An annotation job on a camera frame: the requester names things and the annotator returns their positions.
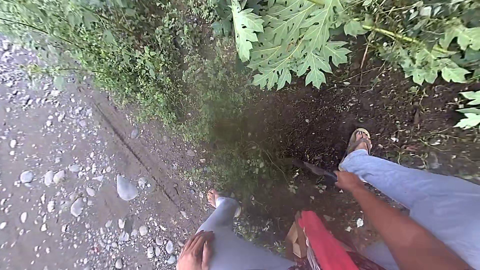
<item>sandal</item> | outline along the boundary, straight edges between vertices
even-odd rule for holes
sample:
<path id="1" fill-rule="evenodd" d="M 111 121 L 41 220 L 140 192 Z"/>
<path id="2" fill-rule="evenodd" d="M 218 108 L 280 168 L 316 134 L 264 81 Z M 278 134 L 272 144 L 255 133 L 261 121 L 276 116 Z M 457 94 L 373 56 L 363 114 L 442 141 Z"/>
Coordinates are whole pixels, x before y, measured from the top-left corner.
<path id="1" fill-rule="evenodd" d="M 218 192 L 213 188 L 207 192 L 207 200 L 210 203 L 210 205 L 213 206 L 215 209 L 223 202 L 223 200 L 226 197 L 227 196 L 224 193 Z M 235 211 L 234 217 L 237 218 L 240 215 L 240 213 L 241 213 L 241 206 L 239 205 L 237 210 Z"/>
<path id="2" fill-rule="evenodd" d="M 367 135 L 367 138 L 361 138 L 357 141 L 357 134 L 358 133 L 364 133 Z M 357 128 L 353 133 L 352 133 L 352 136 L 350 136 L 350 141 L 348 142 L 348 146 L 347 146 L 347 150 L 345 152 L 345 155 L 343 156 L 342 158 L 342 161 L 340 162 L 340 164 L 342 164 L 343 160 L 345 160 L 345 158 L 353 151 L 355 151 L 355 148 L 358 147 L 358 145 L 362 142 L 365 142 L 367 144 L 367 151 L 368 151 L 368 154 L 370 155 L 370 150 L 372 149 L 372 142 L 371 142 L 371 139 L 370 139 L 370 133 L 364 129 L 364 128 Z M 340 165 L 338 166 L 338 170 L 339 171 L 344 171 Z"/>

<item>dirt path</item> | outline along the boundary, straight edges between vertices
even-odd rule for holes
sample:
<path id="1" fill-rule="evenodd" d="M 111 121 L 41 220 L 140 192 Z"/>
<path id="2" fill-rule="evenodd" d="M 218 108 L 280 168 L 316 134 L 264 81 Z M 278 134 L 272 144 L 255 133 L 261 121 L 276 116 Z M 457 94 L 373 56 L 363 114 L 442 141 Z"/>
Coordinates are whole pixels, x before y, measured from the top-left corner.
<path id="1" fill-rule="evenodd" d="M 0 269 L 173 269 L 211 211 L 199 207 L 203 190 L 173 176 L 198 157 L 161 126 L 133 124 L 88 84 L 32 85 L 18 65 L 36 57 L 3 43 Z M 50 170 L 64 179 L 47 186 Z M 118 174 L 137 188 L 134 199 L 119 197 Z"/>

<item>hand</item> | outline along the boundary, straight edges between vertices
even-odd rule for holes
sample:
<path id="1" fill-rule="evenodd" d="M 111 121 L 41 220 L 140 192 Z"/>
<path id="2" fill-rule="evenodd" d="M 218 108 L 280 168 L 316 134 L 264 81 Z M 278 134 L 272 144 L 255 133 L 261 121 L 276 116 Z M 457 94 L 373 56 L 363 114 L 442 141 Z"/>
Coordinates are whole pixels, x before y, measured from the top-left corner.
<path id="1" fill-rule="evenodd" d="M 212 256 L 213 232 L 199 231 L 183 247 L 177 270 L 208 270 Z"/>
<path id="2" fill-rule="evenodd" d="M 354 173 L 336 171 L 335 174 L 338 179 L 338 182 L 336 182 L 335 185 L 341 189 L 354 192 L 355 190 L 365 188 L 360 178 Z"/>

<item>person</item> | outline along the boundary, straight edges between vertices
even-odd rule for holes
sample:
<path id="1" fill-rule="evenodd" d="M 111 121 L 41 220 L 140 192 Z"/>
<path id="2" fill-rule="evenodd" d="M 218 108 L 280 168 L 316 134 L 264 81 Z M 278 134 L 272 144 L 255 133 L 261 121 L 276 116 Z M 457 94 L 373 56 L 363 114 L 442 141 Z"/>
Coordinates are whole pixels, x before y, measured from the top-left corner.
<path id="1" fill-rule="evenodd" d="M 368 131 L 357 129 L 336 172 L 336 185 L 353 195 L 384 241 L 363 255 L 388 270 L 480 269 L 480 186 L 373 157 L 371 148 Z M 410 209 L 409 216 L 378 199 L 362 181 Z M 177 270 L 286 270 L 294 265 L 233 233 L 237 201 L 216 190 L 207 197 L 216 209 L 183 248 Z"/>

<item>foot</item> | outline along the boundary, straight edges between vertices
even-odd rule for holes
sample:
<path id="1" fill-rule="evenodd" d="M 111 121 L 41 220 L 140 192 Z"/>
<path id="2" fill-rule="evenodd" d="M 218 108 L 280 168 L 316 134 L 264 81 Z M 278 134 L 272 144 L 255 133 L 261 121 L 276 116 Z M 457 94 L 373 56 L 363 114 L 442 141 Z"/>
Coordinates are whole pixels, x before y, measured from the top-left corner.
<path id="1" fill-rule="evenodd" d="M 361 142 L 359 143 L 359 145 L 355 148 L 355 150 L 358 150 L 358 149 L 365 149 L 368 151 L 368 149 L 371 149 L 372 148 L 372 142 L 371 140 L 368 138 L 368 136 L 362 132 L 362 131 L 358 131 L 357 134 L 355 135 L 355 140 L 358 141 L 360 139 L 364 138 L 365 140 L 367 140 L 367 142 Z"/>
<path id="2" fill-rule="evenodd" d="M 207 193 L 208 202 L 214 208 L 216 208 L 216 199 L 219 197 L 220 195 L 218 194 L 218 191 L 216 191 L 215 189 L 210 189 Z"/>

